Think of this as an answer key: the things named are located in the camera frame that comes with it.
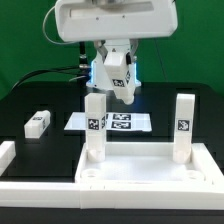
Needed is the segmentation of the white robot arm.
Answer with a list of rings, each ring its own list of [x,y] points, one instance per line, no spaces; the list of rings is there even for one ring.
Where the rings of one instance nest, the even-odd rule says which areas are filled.
[[[89,87],[133,93],[135,52],[142,38],[170,36],[177,29],[173,0],[58,0],[56,26],[67,42],[91,41],[97,55],[91,64]]]

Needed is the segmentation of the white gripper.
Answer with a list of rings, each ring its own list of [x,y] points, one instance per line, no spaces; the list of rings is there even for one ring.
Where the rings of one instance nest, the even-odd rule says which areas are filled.
[[[105,40],[129,39],[127,64],[135,61],[137,39],[171,36],[178,27],[174,0],[58,0],[55,17],[63,41],[95,41],[102,61]]]

